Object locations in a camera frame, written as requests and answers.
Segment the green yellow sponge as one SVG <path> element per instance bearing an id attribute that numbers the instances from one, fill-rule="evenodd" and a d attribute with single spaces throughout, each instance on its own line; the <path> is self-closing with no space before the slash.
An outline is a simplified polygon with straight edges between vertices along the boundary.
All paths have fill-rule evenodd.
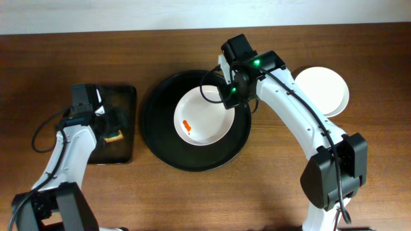
<path id="1" fill-rule="evenodd" d="M 105 142 L 110 143 L 110 142 L 116 142 L 124 138 L 123 133 L 121 130 L 118 130 L 113 133 L 109 133 L 103 136 Z"/>

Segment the white plate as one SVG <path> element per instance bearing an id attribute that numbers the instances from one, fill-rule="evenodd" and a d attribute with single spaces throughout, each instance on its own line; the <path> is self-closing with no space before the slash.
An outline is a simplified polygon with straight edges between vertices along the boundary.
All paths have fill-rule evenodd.
<path id="1" fill-rule="evenodd" d="M 222 139 L 231 129 L 235 109 L 226 109 L 220 100 L 218 88 L 212 85 L 186 92 L 173 115 L 179 137 L 195 146 L 208 146 Z"/>
<path id="2" fill-rule="evenodd" d="M 295 82 L 323 114 L 335 101 L 349 97 L 345 80 L 326 67 L 309 67 L 296 76 Z"/>
<path id="3" fill-rule="evenodd" d="M 343 97 L 340 101 L 335 101 L 324 113 L 326 117 L 335 117 L 341 114 L 348 105 L 349 97 Z"/>

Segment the white plate bottom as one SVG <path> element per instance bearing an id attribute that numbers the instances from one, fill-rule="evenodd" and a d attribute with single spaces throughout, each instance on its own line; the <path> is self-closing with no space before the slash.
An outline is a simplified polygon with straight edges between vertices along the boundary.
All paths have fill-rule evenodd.
<path id="1" fill-rule="evenodd" d="M 340 101 L 335 101 L 324 113 L 326 117 L 335 117 L 341 114 L 348 105 L 349 97 L 343 97 Z"/>

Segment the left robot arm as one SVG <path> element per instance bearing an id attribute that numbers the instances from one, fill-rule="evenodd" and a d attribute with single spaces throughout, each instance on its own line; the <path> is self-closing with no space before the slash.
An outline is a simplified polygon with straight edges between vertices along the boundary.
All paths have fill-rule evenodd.
<path id="1" fill-rule="evenodd" d="M 83 84 L 71 88 L 72 105 L 58 112 L 50 160 L 30 191 L 12 202 L 8 229 L 101 230 L 81 186 L 98 142 L 120 141 L 127 122 L 110 102 L 113 88 Z"/>

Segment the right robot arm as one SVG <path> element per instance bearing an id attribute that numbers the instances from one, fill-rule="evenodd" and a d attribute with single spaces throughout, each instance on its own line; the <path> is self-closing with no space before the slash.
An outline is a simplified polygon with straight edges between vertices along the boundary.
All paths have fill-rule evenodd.
<path id="1" fill-rule="evenodd" d="M 308 159 L 300 177 L 310 205 L 302 230 L 337 230 L 340 220 L 351 224 L 347 204 L 365 185 L 368 143 L 348 135 L 326 118 L 295 84 L 284 61 L 274 52 L 257 53 L 245 35 L 221 46 L 219 87 L 225 108 L 257 98 L 265 102 L 293 133 Z"/>

